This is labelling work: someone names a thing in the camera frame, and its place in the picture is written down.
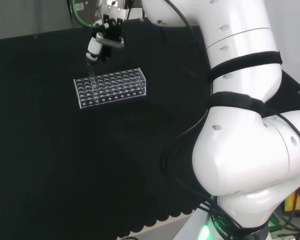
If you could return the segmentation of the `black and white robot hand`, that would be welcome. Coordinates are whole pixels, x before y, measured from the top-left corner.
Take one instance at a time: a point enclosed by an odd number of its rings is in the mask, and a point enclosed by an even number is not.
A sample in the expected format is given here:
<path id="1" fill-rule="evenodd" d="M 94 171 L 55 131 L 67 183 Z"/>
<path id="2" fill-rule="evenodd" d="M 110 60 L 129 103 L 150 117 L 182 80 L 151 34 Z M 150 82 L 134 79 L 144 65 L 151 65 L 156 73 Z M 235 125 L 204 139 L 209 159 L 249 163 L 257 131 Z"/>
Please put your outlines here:
<path id="1" fill-rule="evenodd" d="M 123 19 L 110 18 L 107 14 L 103 17 L 103 21 L 96 22 L 85 55 L 88 62 L 92 64 L 98 61 L 105 62 L 111 58 L 114 48 L 122 49 L 125 46 L 122 34 L 123 22 Z"/>

